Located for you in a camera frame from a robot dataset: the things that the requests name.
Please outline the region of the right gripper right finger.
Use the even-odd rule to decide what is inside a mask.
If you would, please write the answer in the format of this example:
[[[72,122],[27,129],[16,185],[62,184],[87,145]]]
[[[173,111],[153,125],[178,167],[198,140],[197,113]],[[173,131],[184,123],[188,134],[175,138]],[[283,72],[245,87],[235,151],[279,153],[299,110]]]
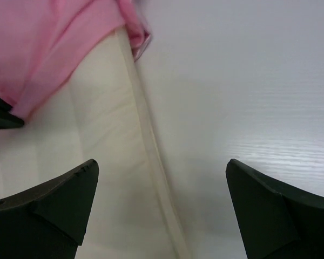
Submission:
[[[324,197],[236,159],[226,179],[248,258],[324,258]]]

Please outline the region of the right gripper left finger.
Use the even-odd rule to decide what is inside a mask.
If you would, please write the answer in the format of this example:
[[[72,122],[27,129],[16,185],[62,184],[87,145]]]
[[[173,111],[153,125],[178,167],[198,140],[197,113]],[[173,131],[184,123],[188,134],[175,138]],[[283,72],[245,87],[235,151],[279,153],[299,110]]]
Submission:
[[[75,258],[99,177],[90,159],[47,182],[0,199],[0,258]]]

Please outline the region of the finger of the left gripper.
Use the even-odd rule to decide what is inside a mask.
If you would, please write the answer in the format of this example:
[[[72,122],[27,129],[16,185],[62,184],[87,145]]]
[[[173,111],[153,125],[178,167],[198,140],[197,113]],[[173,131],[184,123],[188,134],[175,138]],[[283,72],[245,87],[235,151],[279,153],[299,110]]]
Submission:
[[[12,106],[0,98],[0,130],[22,128],[24,120],[10,113]]]

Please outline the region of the pink satin pillowcase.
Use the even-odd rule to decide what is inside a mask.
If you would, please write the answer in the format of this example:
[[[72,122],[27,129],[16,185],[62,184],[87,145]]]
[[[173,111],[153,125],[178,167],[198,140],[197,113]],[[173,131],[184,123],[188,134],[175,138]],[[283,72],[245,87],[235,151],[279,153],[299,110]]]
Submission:
[[[0,1],[0,98],[26,119],[118,28],[139,58],[151,32],[133,1]]]

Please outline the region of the cream white pillow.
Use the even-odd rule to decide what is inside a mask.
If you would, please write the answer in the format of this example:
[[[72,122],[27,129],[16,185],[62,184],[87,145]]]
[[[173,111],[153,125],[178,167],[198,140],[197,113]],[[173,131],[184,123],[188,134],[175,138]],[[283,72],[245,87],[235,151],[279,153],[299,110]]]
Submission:
[[[89,159],[99,180],[76,258],[191,258],[124,28],[24,128],[0,131],[0,198]]]

